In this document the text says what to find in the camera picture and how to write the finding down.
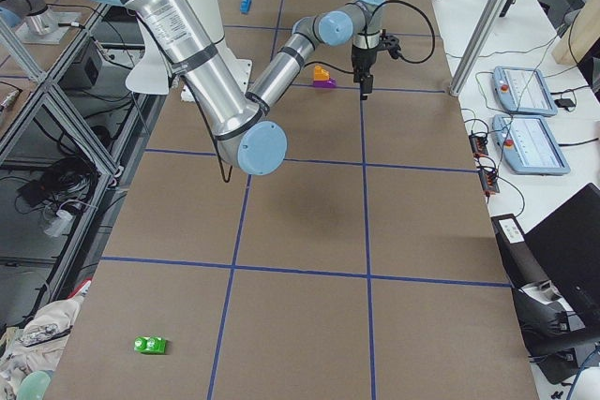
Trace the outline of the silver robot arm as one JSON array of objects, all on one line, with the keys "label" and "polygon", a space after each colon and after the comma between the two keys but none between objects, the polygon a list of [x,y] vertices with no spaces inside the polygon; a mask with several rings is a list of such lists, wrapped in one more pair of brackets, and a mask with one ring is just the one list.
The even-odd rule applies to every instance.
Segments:
[{"label": "silver robot arm", "polygon": [[243,88],[243,63],[226,48],[217,0],[93,0],[136,13],[164,69],[180,76],[210,129],[217,156],[251,175],[276,170],[287,137],[267,115],[321,44],[350,41],[372,64],[381,47],[384,0],[353,0],[299,20],[266,70]]}]

